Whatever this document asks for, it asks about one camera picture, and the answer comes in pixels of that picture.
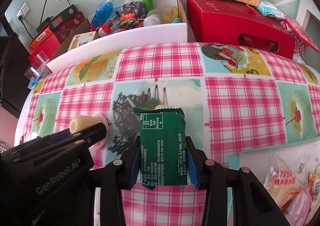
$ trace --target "blue gripper pad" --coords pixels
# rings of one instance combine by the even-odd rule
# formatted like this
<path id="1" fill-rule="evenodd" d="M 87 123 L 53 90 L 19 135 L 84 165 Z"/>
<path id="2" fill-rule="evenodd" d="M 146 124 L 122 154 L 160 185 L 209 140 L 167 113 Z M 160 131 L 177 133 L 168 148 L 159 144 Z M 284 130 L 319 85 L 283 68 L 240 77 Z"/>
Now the blue gripper pad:
<path id="1" fill-rule="evenodd" d="M 130 174 L 130 182 L 129 182 L 129 185 L 131 188 L 137 182 L 137 179 L 138 179 L 138 174 L 140 170 L 140 151 L 141 151 L 141 148 L 139 146 L 131 166 L 131 174 Z"/>
<path id="2" fill-rule="evenodd" d="M 190 177 L 190 181 L 193 186 L 198 189 L 199 188 L 199 181 L 198 181 L 198 169 L 196 167 L 196 163 L 193 159 L 189 146 L 187 144 L 187 166 L 188 166 L 188 173 Z"/>
<path id="3" fill-rule="evenodd" d="M 65 140 L 68 136 L 70 136 L 71 133 L 70 133 L 70 129 L 65 129 L 65 130 L 62 130 L 58 133 L 55 133 L 51 138 L 50 138 L 50 141 L 47 142 L 47 145 L 48 146 L 51 146 L 55 143 L 58 143 L 60 141 L 63 141 Z"/>

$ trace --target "table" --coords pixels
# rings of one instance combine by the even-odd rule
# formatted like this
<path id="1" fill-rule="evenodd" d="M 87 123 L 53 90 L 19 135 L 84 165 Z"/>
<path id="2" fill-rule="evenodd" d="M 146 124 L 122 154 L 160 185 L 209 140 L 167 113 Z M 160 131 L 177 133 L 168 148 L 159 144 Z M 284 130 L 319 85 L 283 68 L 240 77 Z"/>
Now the table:
<path id="1" fill-rule="evenodd" d="M 208 158 L 228 166 L 244 149 L 303 142 L 320 135 L 320 75 L 252 48 L 170 43 L 116 51 L 63 68 L 31 98 L 24 139 L 69 127 L 75 115 L 112 121 L 105 148 L 91 150 L 94 169 L 119 157 L 139 132 L 133 107 L 181 107 L 186 135 Z M 299 120 L 294 116 L 300 112 Z M 189 183 L 139 182 L 122 192 L 127 225 L 200 225 L 205 192 Z M 96 207 L 99 217 L 99 205 Z"/>

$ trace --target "plastic water bottle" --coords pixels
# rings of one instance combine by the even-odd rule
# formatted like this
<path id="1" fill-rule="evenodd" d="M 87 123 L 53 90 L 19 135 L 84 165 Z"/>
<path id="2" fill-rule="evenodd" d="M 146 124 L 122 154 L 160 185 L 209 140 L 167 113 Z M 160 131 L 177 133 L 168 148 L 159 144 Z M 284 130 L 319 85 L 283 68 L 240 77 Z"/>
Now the plastic water bottle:
<path id="1" fill-rule="evenodd" d="M 91 24 L 97 28 L 99 23 L 102 22 L 103 24 L 108 20 L 113 12 L 113 2 L 115 0 L 106 0 L 102 4 L 100 4 L 97 8 L 96 13 L 92 19 Z"/>

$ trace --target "red box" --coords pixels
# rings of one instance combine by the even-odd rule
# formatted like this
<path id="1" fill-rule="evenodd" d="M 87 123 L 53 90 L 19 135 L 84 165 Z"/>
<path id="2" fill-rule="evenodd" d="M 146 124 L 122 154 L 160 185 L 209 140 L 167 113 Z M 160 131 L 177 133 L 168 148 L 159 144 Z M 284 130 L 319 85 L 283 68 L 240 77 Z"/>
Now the red box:
<path id="1" fill-rule="evenodd" d="M 41 51 L 43 51 L 44 54 L 50 59 L 59 47 L 60 42 L 54 35 L 51 35 L 41 45 L 37 47 L 37 49 L 28 57 L 28 59 L 31 62 Z"/>
<path id="2" fill-rule="evenodd" d="M 29 44 L 29 49 L 31 52 L 37 49 L 39 45 L 41 45 L 46 39 L 48 39 L 53 33 L 49 29 L 48 26 L 46 26 L 42 31 L 32 40 L 32 42 Z"/>
<path id="3" fill-rule="evenodd" d="M 187 0 L 197 42 L 250 46 L 292 59 L 295 38 L 276 19 L 232 0 Z"/>
<path id="4" fill-rule="evenodd" d="M 62 44 L 70 35 L 70 33 L 75 30 L 82 22 L 85 21 L 85 18 L 82 12 L 78 12 L 72 16 L 67 22 L 64 23 L 56 32 L 54 32 L 57 40 Z"/>

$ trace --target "printed food picture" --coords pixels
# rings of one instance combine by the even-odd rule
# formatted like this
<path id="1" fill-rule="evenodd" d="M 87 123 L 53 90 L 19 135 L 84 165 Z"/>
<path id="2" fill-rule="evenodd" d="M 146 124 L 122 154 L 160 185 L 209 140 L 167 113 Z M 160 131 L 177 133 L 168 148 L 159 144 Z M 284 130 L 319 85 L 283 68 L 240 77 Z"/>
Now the printed food picture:
<path id="1" fill-rule="evenodd" d="M 78 63 L 70 74 L 67 86 L 111 79 L 119 53 L 102 54 Z"/>
<path id="2" fill-rule="evenodd" d="M 316 137 L 308 89 L 302 84 L 278 83 L 288 142 Z"/>
<path id="3" fill-rule="evenodd" d="M 53 133 L 61 92 L 39 96 L 32 123 L 31 138 Z"/>
<path id="4" fill-rule="evenodd" d="M 219 44 L 201 45 L 207 73 L 237 73 L 271 76 L 263 58 L 253 48 Z"/>
<path id="5" fill-rule="evenodd" d="M 201 148 L 204 123 L 200 80 L 117 83 L 111 118 L 116 129 L 111 132 L 112 143 L 108 146 L 114 155 L 107 154 L 107 159 L 122 154 L 139 135 L 140 119 L 133 113 L 133 108 L 155 110 L 179 107 L 183 109 L 188 124 L 186 134 Z"/>
<path id="6" fill-rule="evenodd" d="M 309 83 L 319 84 L 315 74 L 305 65 L 297 63 Z"/>
<path id="7" fill-rule="evenodd" d="M 42 78 L 36 85 L 33 90 L 33 94 L 41 92 L 42 86 L 46 80 L 46 77 Z"/>

